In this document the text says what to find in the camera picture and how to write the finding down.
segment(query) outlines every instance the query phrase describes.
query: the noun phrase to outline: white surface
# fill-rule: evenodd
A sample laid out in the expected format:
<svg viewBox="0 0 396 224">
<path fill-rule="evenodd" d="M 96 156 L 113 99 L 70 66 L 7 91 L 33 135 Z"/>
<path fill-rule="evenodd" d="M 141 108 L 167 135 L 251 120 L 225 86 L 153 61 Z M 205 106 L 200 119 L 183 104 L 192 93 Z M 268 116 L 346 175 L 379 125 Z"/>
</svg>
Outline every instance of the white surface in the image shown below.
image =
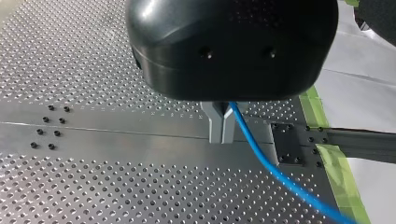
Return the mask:
<svg viewBox="0 0 396 224">
<path fill-rule="evenodd" d="M 361 32 L 353 7 L 339 4 L 339 25 L 315 87 L 332 128 L 396 133 L 396 48 Z M 396 165 L 348 159 L 373 224 L 395 223 Z"/>
<path fill-rule="evenodd" d="M 396 165 L 363 159 L 347 160 L 370 221 L 373 224 L 394 223 Z"/>
<path fill-rule="evenodd" d="M 396 133 L 396 48 L 378 43 L 339 5 L 339 26 L 315 84 L 332 128 Z"/>
</svg>

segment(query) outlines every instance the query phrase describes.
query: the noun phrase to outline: perforated metal plate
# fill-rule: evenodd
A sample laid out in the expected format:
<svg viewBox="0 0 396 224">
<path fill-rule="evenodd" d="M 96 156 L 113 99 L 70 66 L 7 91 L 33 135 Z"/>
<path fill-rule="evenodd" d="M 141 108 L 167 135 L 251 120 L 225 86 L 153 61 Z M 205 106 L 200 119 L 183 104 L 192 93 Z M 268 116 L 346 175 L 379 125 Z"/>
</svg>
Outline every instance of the perforated metal plate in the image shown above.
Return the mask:
<svg viewBox="0 0 396 224">
<path fill-rule="evenodd" d="M 331 223 L 268 174 L 247 143 L 58 130 L 62 138 L 0 125 L 4 137 L 24 136 L 0 142 L 15 148 L 0 156 L 0 223 Z M 310 151 L 305 168 L 280 168 L 334 205 Z"/>
<path fill-rule="evenodd" d="M 0 223 L 331 223 L 262 168 L 239 130 L 211 145 L 197 103 L 146 86 L 123 4 L 28 0 L 3 26 Z M 268 156 L 266 120 L 305 123 L 298 98 L 252 102 L 246 118 Z M 310 151 L 305 167 L 280 168 L 335 206 Z"/>
</svg>

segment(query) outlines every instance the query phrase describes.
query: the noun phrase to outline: blue cable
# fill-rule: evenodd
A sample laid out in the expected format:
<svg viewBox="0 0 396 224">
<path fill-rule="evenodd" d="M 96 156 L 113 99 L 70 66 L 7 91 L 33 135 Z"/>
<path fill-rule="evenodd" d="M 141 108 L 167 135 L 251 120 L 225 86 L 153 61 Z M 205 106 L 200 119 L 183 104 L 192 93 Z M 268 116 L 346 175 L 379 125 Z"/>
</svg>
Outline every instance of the blue cable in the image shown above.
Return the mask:
<svg viewBox="0 0 396 224">
<path fill-rule="evenodd" d="M 303 188 L 301 188 L 296 183 L 294 183 L 292 180 L 290 180 L 288 177 L 283 175 L 271 162 L 268 161 L 268 159 L 262 153 L 262 150 L 260 149 L 256 140 L 254 139 L 253 135 L 251 134 L 247 124 L 245 123 L 244 119 L 242 118 L 242 114 L 239 111 L 238 106 L 236 105 L 236 102 L 230 102 L 230 106 L 233 109 L 233 112 L 235 113 L 236 121 L 238 122 L 239 126 L 241 127 L 242 132 L 244 133 L 247 141 L 250 143 L 250 146 L 253 149 L 254 154 L 256 154 L 259 161 L 262 163 L 262 165 L 269 172 L 271 172 L 281 183 L 283 182 L 283 184 L 289 190 L 291 190 L 293 193 L 295 193 L 297 196 L 299 196 L 302 200 L 306 201 L 308 204 L 311 204 L 312 206 L 317 208 L 323 215 L 332 218 L 337 223 L 347 223 L 347 224 L 355 224 L 356 223 L 356 221 L 354 221 L 353 219 L 350 219 L 349 217 L 344 216 L 339 211 L 332 209 L 329 205 L 322 203 L 315 196 L 312 196 L 311 194 L 309 194 L 308 192 L 303 190 Z"/>
</svg>

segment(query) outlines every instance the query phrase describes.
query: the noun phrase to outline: green tape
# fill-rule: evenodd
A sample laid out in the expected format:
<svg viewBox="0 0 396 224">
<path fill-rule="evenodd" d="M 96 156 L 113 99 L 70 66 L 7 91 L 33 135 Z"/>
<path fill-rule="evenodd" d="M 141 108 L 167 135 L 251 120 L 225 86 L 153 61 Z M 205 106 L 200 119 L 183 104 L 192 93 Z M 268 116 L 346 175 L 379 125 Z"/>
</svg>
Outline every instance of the green tape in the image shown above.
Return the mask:
<svg viewBox="0 0 396 224">
<path fill-rule="evenodd" d="M 349 163 L 338 146 L 317 145 L 338 208 L 359 223 L 370 223 Z"/>
<path fill-rule="evenodd" d="M 358 7 L 359 6 L 359 0 L 346 0 L 346 3 L 350 6 L 353 7 Z"/>
<path fill-rule="evenodd" d="M 313 128 L 330 128 L 315 87 L 301 94 L 300 102 L 307 125 Z M 317 145 L 317 148 L 340 211 L 359 223 L 370 223 L 344 153 L 338 146 Z"/>
<path fill-rule="evenodd" d="M 306 124 L 312 128 L 329 128 L 329 122 L 324 114 L 323 105 L 315 87 L 300 95 Z"/>
</svg>

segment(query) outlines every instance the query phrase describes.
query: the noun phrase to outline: black robot housing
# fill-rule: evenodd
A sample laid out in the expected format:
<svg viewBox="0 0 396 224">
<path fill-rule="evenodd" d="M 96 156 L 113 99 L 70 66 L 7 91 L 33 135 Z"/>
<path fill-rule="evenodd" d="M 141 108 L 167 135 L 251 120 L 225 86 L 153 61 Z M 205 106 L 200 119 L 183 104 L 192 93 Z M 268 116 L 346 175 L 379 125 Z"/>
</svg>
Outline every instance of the black robot housing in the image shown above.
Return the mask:
<svg viewBox="0 0 396 224">
<path fill-rule="evenodd" d="M 134 57 L 152 89 L 195 101 L 280 100 L 320 72 L 335 0 L 130 0 Z"/>
</svg>

